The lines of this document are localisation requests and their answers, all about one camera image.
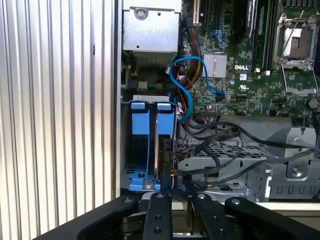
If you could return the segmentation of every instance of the dell logo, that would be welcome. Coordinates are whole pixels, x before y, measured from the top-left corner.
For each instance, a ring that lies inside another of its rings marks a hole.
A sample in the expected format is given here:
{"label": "dell logo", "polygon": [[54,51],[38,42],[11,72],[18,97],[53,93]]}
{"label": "dell logo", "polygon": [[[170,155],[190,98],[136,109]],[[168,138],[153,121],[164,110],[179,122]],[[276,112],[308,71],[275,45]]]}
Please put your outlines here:
{"label": "dell logo", "polygon": [[246,71],[249,70],[248,66],[246,66],[246,65],[235,65],[234,69],[235,70],[246,70]]}

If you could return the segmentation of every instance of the silver heatsink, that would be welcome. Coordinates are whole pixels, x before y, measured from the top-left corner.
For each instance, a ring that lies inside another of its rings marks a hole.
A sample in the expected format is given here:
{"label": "silver heatsink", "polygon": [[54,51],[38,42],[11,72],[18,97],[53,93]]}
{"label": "silver heatsink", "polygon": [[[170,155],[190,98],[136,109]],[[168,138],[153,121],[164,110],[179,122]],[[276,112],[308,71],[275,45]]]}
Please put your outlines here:
{"label": "silver heatsink", "polygon": [[[204,54],[203,61],[208,71],[208,78],[221,78],[226,77],[227,70],[227,55],[209,53]],[[205,68],[203,68],[202,76],[205,77]]]}

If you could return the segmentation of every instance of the black metal arm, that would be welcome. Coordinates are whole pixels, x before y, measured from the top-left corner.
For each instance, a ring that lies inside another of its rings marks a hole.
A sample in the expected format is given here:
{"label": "black metal arm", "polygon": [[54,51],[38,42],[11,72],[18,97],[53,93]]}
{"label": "black metal arm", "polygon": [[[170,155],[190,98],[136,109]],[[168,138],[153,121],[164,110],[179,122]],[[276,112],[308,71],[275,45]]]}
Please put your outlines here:
{"label": "black metal arm", "polygon": [[[222,205],[194,191],[185,201],[189,233],[201,234],[193,240],[320,240],[320,231],[241,197],[229,198]],[[168,194],[155,192],[140,203],[135,197],[121,196],[36,239],[186,239],[173,235],[174,213]]]}

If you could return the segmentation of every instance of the corrugated metal panel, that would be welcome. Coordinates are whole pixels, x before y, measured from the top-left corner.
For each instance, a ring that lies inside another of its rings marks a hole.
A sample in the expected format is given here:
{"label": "corrugated metal panel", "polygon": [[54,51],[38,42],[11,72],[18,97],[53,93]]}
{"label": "corrugated metal panel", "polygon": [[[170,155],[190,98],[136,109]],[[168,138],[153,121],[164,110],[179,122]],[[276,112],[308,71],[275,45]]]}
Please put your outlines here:
{"label": "corrugated metal panel", "polygon": [[0,239],[113,197],[113,1],[0,0]]}

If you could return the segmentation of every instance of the green circuit board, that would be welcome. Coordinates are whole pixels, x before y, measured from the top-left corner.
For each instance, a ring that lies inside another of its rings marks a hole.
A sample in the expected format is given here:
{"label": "green circuit board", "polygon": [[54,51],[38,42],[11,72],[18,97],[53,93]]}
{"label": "green circuit board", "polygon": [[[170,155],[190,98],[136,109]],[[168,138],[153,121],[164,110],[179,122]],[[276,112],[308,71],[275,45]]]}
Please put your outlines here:
{"label": "green circuit board", "polygon": [[[283,13],[294,18],[300,15],[301,9],[279,7],[276,13],[278,17]],[[312,14],[316,16],[317,10],[311,9],[305,13],[306,16]],[[225,92],[225,99],[216,102],[216,98],[207,88],[205,78],[201,77],[194,85],[194,94],[196,97],[194,107],[195,114],[214,114],[221,106],[234,103],[245,109],[248,116],[271,116],[271,111],[275,113],[283,109],[289,109],[290,107],[301,109],[306,116],[311,115],[312,112],[306,105],[310,98],[317,98],[315,94],[301,96],[286,92],[283,72],[280,69],[276,69],[274,66],[270,75],[263,71],[252,71],[252,59],[254,54],[253,41],[251,39],[242,44],[233,43],[233,15],[234,1],[225,1],[221,8],[220,19],[220,29],[225,42],[224,45],[219,44],[217,38],[212,36],[212,32],[214,31],[212,24],[209,24],[206,31],[202,30],[201,23],[198,27],[202,54],[227,54],[227,65],[226,78],[209,79],[212,86]],[[210,10],[210,16],[212,19],[214,18],[214,9]],[[260,41],[258,44],[263,46],[265,43],[264,41]],[[311,71],[287,71],[285,75],[288,86],[297,89],[316,88],[314,76]],[[301,115],[300,111],[296,109],[284,111],[284,113],[284,117],[298,117]],[[224,110],[224,114],[238,115],[239,110],[237,107],[228,107]]]}

